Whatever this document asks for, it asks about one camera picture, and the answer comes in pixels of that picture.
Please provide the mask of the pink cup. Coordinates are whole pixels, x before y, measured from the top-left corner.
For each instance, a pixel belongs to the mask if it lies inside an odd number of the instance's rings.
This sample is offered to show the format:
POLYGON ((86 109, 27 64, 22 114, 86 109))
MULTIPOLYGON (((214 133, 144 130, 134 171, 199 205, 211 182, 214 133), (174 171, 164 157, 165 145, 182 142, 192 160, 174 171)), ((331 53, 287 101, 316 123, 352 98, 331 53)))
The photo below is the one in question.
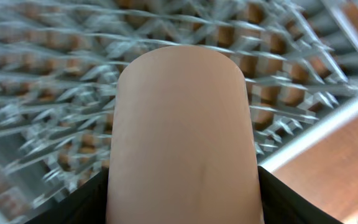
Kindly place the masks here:
POLYGON ((262 223, 246 84, 228 57, 163 47, 117 84, 108 223, 262 223))

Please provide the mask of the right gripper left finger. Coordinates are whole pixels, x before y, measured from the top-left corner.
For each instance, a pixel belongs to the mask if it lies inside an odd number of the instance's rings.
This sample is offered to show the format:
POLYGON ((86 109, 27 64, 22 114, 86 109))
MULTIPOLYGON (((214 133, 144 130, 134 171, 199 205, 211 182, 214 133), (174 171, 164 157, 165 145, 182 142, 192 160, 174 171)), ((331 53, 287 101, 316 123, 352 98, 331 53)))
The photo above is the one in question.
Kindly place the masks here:
POLYGON ((109 169, 92 177, 55 207, 26 224, 105 224, 109 169))

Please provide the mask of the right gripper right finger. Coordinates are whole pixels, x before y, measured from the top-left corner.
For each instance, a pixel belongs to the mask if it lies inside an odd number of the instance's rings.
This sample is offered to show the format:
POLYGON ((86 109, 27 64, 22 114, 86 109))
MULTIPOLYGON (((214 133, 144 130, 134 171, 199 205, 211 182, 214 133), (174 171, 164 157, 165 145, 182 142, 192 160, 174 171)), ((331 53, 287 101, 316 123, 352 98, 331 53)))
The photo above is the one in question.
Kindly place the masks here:
POLYGON ((258 166, 265 224, 342 224, 258 166))

